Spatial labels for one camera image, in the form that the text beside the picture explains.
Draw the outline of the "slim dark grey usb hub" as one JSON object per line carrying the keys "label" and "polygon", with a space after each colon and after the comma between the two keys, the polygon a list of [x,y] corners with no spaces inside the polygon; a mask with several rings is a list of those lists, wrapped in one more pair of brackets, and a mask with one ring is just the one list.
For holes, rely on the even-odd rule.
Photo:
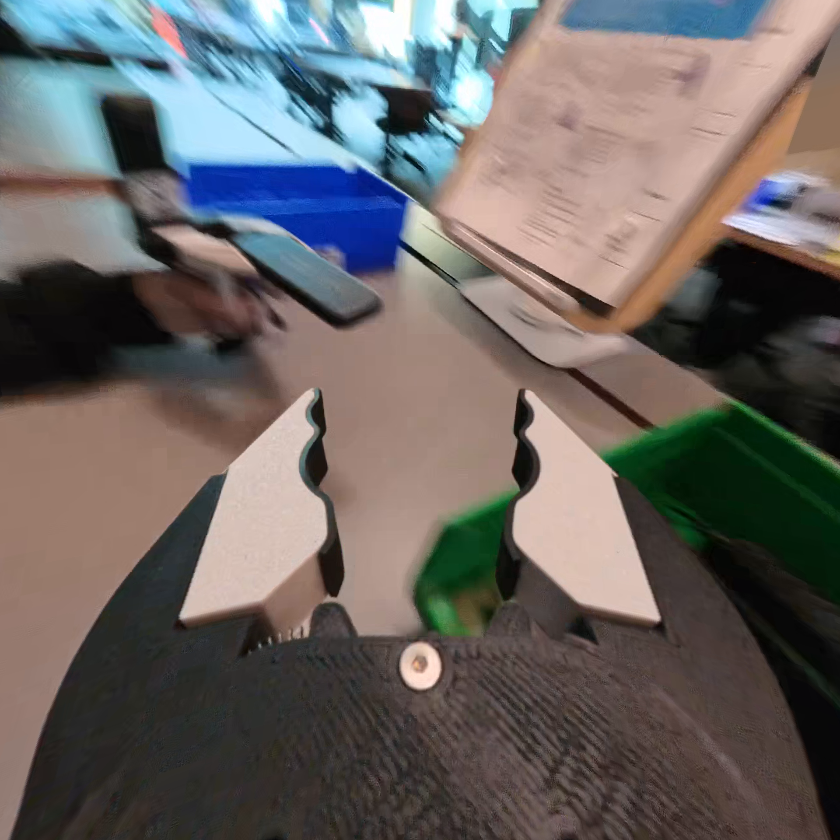
{"label": "slim dark grey usb hub", "polygon": [[270,285],[336,329],[370,319],[382,308],[374,290],[291,237],[238,233],[229,242]]}

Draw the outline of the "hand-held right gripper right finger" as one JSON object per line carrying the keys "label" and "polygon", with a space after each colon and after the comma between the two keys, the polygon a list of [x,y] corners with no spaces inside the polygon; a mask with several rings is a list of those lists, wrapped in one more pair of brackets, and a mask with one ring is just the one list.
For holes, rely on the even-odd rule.
{"label": "hand-held right gripper right finger", "polygon": [[514,417],[518,490],[497,555],[502,599],[554,639],[592,619],[659,627],[616,474],[535,392],[519,391]]}

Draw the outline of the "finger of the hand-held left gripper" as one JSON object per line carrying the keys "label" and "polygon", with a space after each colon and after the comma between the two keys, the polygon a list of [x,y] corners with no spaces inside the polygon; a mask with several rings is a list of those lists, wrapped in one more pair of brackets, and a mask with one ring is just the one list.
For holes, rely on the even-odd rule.
{"label": "finger of the hand-held left gripper", "polygon": [[165,255],[184,268],[223,270],[234,277],[258,275],[255,265],[235,245],[192,226],[152,227],[152,244],[162,246]]}

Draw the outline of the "wooden document stand with papers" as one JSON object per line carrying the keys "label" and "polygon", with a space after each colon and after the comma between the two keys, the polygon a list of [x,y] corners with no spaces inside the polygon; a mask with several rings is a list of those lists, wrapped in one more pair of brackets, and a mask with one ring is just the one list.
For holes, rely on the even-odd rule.
{"label": "wooden document stand with papers", "polygon": [[675,283],[721,181],[838,27],[838,2],[545,2],[437,196],[487,266],[463,297],[537,361],[624,352],[631,300]]}

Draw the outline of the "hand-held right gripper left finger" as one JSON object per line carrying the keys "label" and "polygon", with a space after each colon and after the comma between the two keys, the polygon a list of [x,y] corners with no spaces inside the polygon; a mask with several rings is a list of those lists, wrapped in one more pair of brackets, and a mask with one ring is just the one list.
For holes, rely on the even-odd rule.
{"label": "hand-held right gripper left finger", "polygon": [[340,593],[338,523],[321,489],[325,417],[321,390],[309,389],[226,469],[180,624],[253,617],[270,636],[302,636]]}

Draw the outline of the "person's left hand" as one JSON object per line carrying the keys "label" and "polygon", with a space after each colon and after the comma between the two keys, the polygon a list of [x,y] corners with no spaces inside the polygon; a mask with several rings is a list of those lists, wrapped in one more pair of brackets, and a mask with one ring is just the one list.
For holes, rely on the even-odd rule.
{"label": "person's left hand", "polygon": [[264,297],[239,285],[224,290],[171,270],[135,275],[131,285],[155,323],[174,335],[239,343],[284,326]]}

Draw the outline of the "blue plastic bin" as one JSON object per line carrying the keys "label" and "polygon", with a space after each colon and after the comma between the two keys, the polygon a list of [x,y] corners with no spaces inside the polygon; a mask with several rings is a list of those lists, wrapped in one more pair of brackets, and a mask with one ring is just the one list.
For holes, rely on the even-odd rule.
{"label": "blue plastic bin", "polygon": [[391,270],[408,196],[363,167],[336,164],[191,164],[192,205],[260,217],[314,249],[336,249],[351,274]]}

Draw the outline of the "person's left forearm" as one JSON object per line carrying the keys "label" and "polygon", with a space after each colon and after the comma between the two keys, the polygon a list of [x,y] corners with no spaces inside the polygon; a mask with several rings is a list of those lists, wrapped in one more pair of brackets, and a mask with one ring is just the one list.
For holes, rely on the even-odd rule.
{"label": "person's left forearm", "polygon": [[117,350],[174,341],[129,275],[60,261],[1,283],[2,397],[90,382],[109,370]]}

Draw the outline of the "green plastic bin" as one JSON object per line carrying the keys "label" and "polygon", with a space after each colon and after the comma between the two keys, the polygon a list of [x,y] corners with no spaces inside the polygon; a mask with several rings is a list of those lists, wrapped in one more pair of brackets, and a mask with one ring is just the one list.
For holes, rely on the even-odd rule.
{"label": "green plastic bin", "polygon": [[[707,409],[605,454],[694,550],[796,716],[838,721],[838,467],[746,406]],[[479,636],[516,494],[444,524],[414,585],[426,630]]]}

